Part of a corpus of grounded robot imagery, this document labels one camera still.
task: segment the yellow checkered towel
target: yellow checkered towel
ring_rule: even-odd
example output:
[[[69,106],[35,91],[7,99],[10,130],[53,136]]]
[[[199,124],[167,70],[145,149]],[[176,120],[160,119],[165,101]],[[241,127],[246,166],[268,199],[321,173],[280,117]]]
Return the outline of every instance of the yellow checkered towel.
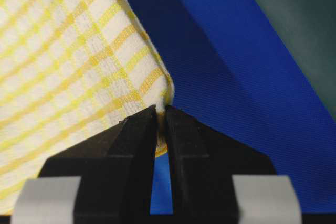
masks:
[[[0,0],[0,214],[48,157],[173,93],[126,0]]]

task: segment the cloth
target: cloth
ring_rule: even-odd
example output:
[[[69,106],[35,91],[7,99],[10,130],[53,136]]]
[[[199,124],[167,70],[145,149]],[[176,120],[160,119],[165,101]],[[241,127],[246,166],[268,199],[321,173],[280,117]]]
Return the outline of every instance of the cloth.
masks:
[[[336,124],[256,1],[128,1],[174,80],[173,105],[267,154],[303,212],[335,212]],[[166,156],[156,213],[171,211]]]
[[[48,157],[173,93],[126,0],[0,0],[0,214]]]

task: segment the dish towel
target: dish towel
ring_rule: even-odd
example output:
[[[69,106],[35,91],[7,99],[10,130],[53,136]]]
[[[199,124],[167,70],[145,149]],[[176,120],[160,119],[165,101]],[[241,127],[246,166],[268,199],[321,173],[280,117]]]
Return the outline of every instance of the dish towel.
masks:
[[[0,214],[48,157],[152,104],[163,125],[173,94],[127,0],[0,0]]]

